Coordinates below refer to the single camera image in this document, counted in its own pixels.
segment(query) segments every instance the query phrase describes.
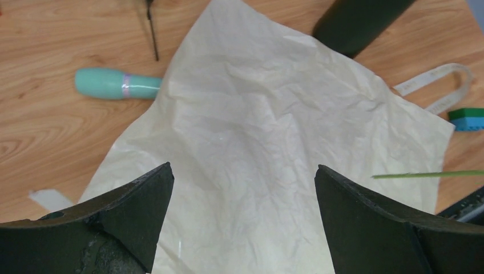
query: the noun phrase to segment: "green stick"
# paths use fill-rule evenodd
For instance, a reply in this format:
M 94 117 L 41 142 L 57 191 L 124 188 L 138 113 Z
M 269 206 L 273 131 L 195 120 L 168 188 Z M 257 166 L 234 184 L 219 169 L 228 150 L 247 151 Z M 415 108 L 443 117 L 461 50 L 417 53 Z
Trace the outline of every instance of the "green stick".
M 374 175 L 373 179 L 396 179 L 396 178 L 428 178 L 428 177 L 457 177 L 484 175 L 484 170 L 461 170 L 430 173 L 403 173 Z

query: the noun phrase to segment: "wooden table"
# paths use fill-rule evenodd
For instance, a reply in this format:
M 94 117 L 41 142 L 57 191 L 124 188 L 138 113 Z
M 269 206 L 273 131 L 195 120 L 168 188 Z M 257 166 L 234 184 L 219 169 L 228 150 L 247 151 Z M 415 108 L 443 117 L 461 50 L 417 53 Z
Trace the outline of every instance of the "wooden table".
M 2 0 L 0 16 L 0 222 L 47 212 L 31 190 L 77 201 L 114 140 L 151 104 L 107 101 L 74 90 L 74 73 L 100 66 L 163 76 L 208 0 L 156 0 L 155 62 L 142 0 Z M 310 33 L 332 0 L 247 0 L 270 19 Z M 476 76 L 459 106 L 484 107 L 484 37 L 464 0 L 419 0 L 356 60 L 390 86 L 449 62 Z M 426 106 L 459 84 L 448 77 L 409 96 Z M 445 170 L 484 168 L 484 132 L 455 133 Z M 442 179 L 437 211 L 482 185 Z

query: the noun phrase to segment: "black cylinder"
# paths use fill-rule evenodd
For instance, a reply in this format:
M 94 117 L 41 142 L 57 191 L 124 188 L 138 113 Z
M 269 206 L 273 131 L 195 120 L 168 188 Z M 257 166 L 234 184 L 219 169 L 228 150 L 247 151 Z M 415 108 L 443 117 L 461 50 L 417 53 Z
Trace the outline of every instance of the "black cylinder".
M 415 0 L 336 0 L 314 27 L 313 36 L 354 58 Z

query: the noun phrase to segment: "teal bottle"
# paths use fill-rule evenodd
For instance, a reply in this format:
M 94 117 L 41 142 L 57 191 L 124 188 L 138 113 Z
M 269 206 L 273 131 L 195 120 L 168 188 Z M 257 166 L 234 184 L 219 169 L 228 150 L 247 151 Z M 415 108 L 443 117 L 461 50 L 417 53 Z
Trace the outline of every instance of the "teal bottle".
M 79 93 L 101 99 L 155 99 L 161 78 L 132 75 L 110 68 L 82 68 L 75 74 Z
M 313 36 L 354 58 L 415 0 L 336 0 L 316 23 Z

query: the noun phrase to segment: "wrinkled fabric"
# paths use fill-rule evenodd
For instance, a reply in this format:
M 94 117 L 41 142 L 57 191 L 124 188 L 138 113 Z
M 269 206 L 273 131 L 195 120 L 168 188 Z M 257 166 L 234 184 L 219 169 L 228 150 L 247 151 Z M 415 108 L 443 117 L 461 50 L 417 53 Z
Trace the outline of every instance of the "wrinkled fabric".
M 441 171 L 452 132 L 314 38 L 213 0 L 80 201 L 171 162 L 153 273 L 334 273 L 318 164 L 433 212 L 438 179 L 370 177 Z

